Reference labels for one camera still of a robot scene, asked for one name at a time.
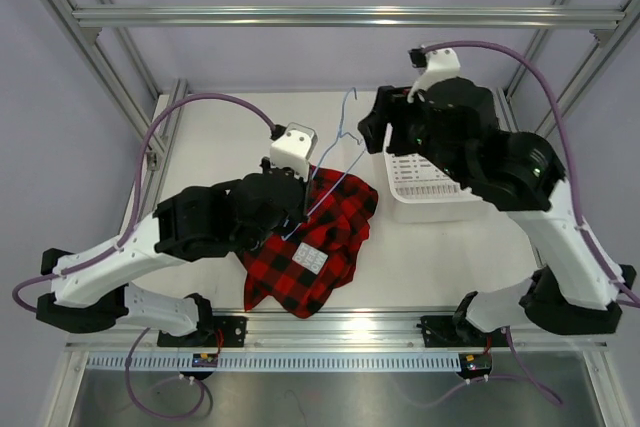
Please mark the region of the red black plaid shirt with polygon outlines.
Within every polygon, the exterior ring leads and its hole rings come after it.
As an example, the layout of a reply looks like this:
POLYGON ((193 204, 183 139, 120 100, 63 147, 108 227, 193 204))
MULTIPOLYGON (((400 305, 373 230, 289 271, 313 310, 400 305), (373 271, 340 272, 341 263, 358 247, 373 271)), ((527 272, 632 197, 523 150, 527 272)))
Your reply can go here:
POLYGON ((246 271, 244 309, 272 298, 300 319, 319 312, 334 290, 353 281, 378 200, 378 192, 360 178, 321 168, 308 221, 291 236, 273 235, 239 256, 246 271))

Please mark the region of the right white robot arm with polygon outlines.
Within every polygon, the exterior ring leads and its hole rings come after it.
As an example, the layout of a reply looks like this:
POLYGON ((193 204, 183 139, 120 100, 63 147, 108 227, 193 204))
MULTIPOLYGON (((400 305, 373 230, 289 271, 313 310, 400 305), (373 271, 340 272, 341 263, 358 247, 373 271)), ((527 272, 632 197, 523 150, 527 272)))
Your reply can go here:
POLYGON ((591 252, 556 151, 537 134, 501 129, 488 89, 461 77, 415 96, 406 87, 381 86, 358 130, 371 154, 428 160, 506 214, 542 255, 543 268, 520 283, 468 293, 445 331, 449 339, 470 345, 526 323, 560 336, 616 332, 617 297, 632 285, 635 269, 591 252))

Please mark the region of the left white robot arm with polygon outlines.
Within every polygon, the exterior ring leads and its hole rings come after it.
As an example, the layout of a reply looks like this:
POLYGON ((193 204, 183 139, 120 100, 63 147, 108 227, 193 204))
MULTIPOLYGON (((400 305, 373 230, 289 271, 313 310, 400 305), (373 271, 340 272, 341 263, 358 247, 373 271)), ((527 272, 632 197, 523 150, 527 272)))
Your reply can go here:
POLYGON ((296 171, 268 158, 257 173, 210 187, 192 186, 161 202, 128 236, 88 251, 44 252, 51 290, 36 304, 37 320, 68 333, 102 332, 118 324, 156 329, 188 346, 216 332, 212 306, 198 293, 184 298, 145 290, 136 279, 207 258, 244 254, 305 220, 308 166, 296 171))

